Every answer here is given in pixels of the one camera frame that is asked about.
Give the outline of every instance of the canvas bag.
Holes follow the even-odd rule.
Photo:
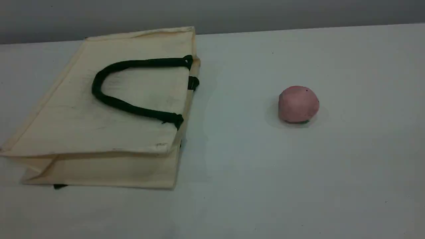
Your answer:
[[[26,184],[172,188],[196,88],[190,79],[197,81],[200,66],[195,48],[193,27],[85,39],[0,155],[28,167]],[[179,115],[181,125],[111,107],[93,95],[94,78],[111,64],[185,56],[192,59],[185,58],[188,67],[127,68],[101,86],[136,108]]]

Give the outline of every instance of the table surface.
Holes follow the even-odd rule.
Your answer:
[[[0,46],[0,143],[81,42]],[[197,36],[173,191],[19,184],[0,159],[0,238],[425,237],[425,24]],[[320,100],[277,117],[292,85]]]

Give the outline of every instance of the clay ball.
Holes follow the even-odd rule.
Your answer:
[[[303,123],[319,111],[319,99],[309,88],[291,86],[279,95],[279,118],[289,123]]]

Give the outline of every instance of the bag handle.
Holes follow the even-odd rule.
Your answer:
[[[187,55],[183,58],[161,58],[161,59],[148,59],[148,60],[128,60],[121,61],[108,65],[103,70],[99,71],[94,77],[93,84],[91,85],[91,93],[96,99],[102,103],[117,108],[119,110],[140,115],[144,117],[154,118],[161,120],[162,123],[173,123],[177,130],[183,123],[183,116],[181,114],[156,111],[137,107],[129,104],[123,100],[117,99],[112,96],[105,95],[102,92],[102,84],[106,77],[111,73],[123,71],[128,68],[160,68],[160,67],[186,67],[189,71],[192,67],[193,57]],[[195,90],[199,85],[199,80],[196,77],[189,77],[188,89]]]

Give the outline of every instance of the gray wall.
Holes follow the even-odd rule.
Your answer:
[[[425,0],[1,0],[0,43],[152,28],[198,34],[425,22]]]

